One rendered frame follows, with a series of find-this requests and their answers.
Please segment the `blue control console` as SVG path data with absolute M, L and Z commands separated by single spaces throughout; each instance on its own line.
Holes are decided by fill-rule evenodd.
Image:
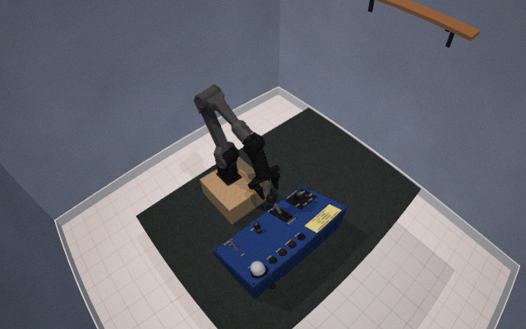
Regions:
M 273 193 L 266 200 L 274 206 L 213 250 L 254 299 L 338 229 L 347 210 L 302 185 L 277 204 Z

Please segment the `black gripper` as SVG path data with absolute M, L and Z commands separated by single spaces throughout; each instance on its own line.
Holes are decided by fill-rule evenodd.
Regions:
M 269 171 L 269 165 L 267 165 L 264 169 L 256 170 L 254 169 L 256 177 L 248 184 L 248 187 L 252 190 L 254 190 L 258 193 L 261 199 L 265 199 L 264 193 L 263 193 L 263 187 L 259 185 L 259 183 L 262 183 L 266 180 L 271 180 L 273 187 L 275 189 L 279 189 L 279 177 L 280 171 L 279 166 L 275 165 L 270 168 Z M 257 191 L 258 190 L 258 191 Z M 260 193 L 259 193 L 260 192 Z

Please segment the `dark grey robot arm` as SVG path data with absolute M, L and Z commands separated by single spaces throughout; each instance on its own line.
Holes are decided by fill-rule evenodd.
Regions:
M 217 85 L 212 85 L 196 95 L 194 103 L 199 114 L 202 113 L 201 115 L 216 145 L 214 152 L 218 170 L 216 174 L 227 186 L 242 178 L 237 169 L 237 160 L 240 153 L 234 143 L 228 141 L 224 135 L 215 111 L 231 125 L 234 135 L 239 141 L 242 141 L 243 150 L 251 160 L 253 169 L 264 169 L 268 165 L 263 150 L 264 139 L 261 135 L 253 132 L 243 120 L 239 120 L 236 117 L 225 102 L 224 93 Z M 258 153 L 259 151 L 260 153 Z

